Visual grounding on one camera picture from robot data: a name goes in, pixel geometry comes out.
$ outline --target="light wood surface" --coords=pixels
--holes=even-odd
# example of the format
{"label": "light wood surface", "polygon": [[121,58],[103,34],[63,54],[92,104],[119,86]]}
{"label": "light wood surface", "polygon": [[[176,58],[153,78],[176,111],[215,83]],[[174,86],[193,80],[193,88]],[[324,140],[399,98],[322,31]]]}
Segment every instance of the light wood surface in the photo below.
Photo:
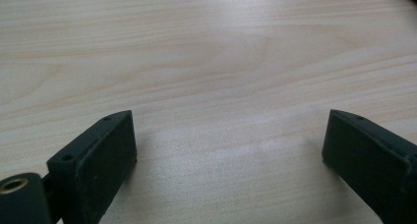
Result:
{"label": "light wood surface", "polygon": [[0,0],[0,179],[132,109],[100,223],[381,223],[322,162],[328,112],[417,142],[412,0]]}

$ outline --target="tabletop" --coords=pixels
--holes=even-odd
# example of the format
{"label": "tabletop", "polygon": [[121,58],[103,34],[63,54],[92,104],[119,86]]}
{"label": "tabletop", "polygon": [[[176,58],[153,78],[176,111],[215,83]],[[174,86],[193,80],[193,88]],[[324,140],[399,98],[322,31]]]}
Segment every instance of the tabletop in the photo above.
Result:
{"label": "tabletop", "polygon": [[415,0],[0,0],[0,180],[132,110],[100,223],[382,223],[322,161],[328,113],[417,142]]}

